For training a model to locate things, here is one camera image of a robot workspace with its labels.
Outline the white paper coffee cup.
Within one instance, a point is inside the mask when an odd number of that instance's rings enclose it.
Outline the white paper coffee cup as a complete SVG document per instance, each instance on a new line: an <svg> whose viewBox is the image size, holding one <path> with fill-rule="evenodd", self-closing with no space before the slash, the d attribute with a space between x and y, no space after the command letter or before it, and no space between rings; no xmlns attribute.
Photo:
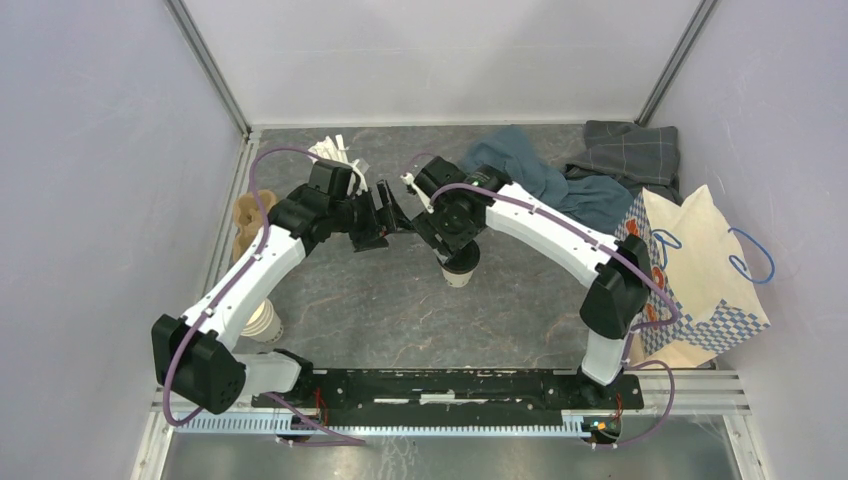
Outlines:
<svg viewBox="0 0 848 480"><path fill-rule="evenodd" d="M466 286L472 278L475 269L475 263L445 262L441 264L443 277L452 288Z"/></svg>

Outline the black plastic cup lid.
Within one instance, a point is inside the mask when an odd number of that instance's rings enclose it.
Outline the black plastic cup lid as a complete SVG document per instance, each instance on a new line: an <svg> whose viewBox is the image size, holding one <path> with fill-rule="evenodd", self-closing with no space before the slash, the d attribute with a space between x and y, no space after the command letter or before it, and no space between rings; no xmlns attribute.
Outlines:
<svg viewBox="0 0 848 480"><path fill-rule="evenodd" d="M441 268L451 274L463 275L473 272L480 262L480 248L476 241L469 242L450 259L441 263Z"/></svg>

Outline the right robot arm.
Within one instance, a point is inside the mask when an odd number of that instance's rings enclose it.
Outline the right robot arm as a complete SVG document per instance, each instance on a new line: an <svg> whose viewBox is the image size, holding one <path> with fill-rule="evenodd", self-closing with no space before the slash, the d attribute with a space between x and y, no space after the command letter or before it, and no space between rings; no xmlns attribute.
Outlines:
<svg viewBox="0 0 848 480"><path fill-rule="evenodd" d="M436 253L450 286L469 282L481 258L476 238L493 230L523 242L587 287L579 315L589 334L577 392L591 408L612 401L635 319L656 286L646 243L633 234L618 240L549 210L488 165L466 174L435 157L401 179L424 207L412 225Z"/></svg>

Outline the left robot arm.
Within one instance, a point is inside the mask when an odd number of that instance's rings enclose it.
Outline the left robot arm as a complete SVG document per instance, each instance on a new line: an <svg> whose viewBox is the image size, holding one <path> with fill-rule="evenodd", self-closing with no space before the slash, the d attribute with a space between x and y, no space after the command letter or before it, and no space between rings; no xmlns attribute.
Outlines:
<svg viewBox="0 0 848 480"><path fill-rule="evenodd" d="M290 407L306 405L313 379L303 361L272 352L255 361L233 353L254 311L321 243L348 235L355 251L385 248L393 233L413 230L386 182L371 192L352 166L318 160L306 183L273 205L259 233L224 277L180 317L161 316L151 338L163 399L177 394L213 414L242 395L274 392Z"/></svg>

